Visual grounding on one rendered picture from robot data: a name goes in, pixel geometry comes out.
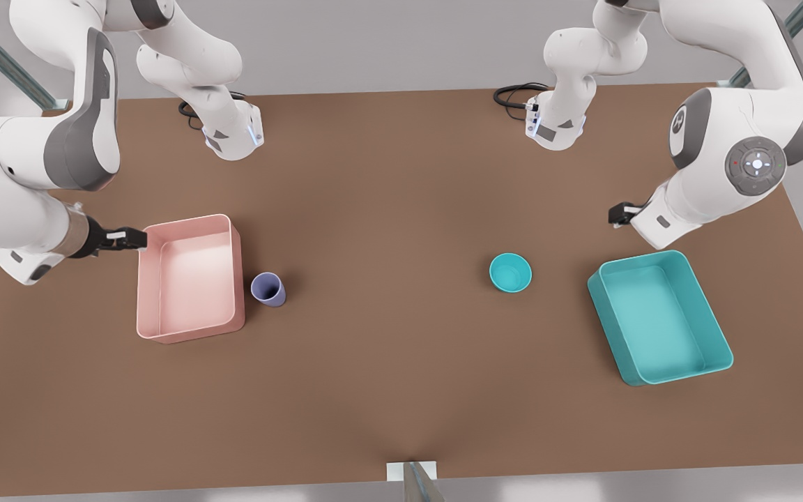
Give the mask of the teal plastic box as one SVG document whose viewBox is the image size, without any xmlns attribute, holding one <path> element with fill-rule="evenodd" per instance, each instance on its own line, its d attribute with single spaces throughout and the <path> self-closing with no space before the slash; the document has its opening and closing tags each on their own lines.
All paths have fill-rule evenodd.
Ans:
<svg viewBox="0 0 803 502">
<path fill-rule="evenodd" d="M 732 349 L 681 252 L 606 261 L 587 288 L 627 385 L 659 385 L 732 367 Z"/>
</svg>

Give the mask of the silver frame post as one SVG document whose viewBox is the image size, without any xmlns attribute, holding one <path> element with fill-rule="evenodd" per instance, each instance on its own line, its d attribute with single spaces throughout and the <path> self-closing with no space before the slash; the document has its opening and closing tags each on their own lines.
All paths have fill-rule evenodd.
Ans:
<svg viewBox="0 0 803 502">
<path fill-rule="evenodd" d="M 402 482 L 404 502 L 447 502 L 436 485 L 436 461 L 387 463 L 386 480 Z"/>
<path fill-rule="evenodd" d="M 41 110 L 64 111 L 69 108 L 69 101 L 56 99 L 45 89 L 35 77 L 32 77 L 19 63 L 0 46 L 0 73 L 10 80 L 16 89 L 31 99 Z"/>
<path fill-rule="evenodd" d="M 742 67 L 717 88 L 784 89 L 803 86 L 803 63 L 794 45 L 794 35 L 803 29 L 803 0 L 785 18 L 772 7 L 758 10 L 758 19 L 748 23 L 745 49 L 733 56 Z"/>
</svg>

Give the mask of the purple cup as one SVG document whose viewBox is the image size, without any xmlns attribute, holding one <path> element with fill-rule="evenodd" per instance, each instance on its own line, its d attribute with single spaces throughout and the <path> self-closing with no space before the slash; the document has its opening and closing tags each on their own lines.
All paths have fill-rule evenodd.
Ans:
<svg viewBox="0 0 803 502">
<path fill-rule="evenodd" d="M 264 271 L 254 277 L 250 285 L 254 298 L 262 305 L 282 306 L 286 302 L 286 289 L 277 274 Z"/>
</svg>

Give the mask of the pink plastic box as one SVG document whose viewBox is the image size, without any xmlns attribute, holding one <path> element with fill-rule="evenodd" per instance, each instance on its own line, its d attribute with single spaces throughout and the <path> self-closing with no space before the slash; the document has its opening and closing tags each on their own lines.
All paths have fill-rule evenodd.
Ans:
<svg viewBox="0 0 803 502">
<path fill-rule="evenodd" d="M 226 214 L 147 226 L 138 257 L 138 336 L 162 344 L 245 324 L 241 238 Z"/>
</svg>

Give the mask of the teal bowl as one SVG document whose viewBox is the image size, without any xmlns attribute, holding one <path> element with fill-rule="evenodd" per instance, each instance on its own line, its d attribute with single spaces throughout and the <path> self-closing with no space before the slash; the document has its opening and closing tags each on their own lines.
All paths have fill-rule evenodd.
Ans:
<svg viewBox="0 0 803 502">
<path fill-rule="evenodd" d="M 515 253 L 502 253 L 491 260 L 489 277 L 495 288 L 505 293 L 517 293 L 532 282 L 533 270 L 526 258 Z"/>
</svg>

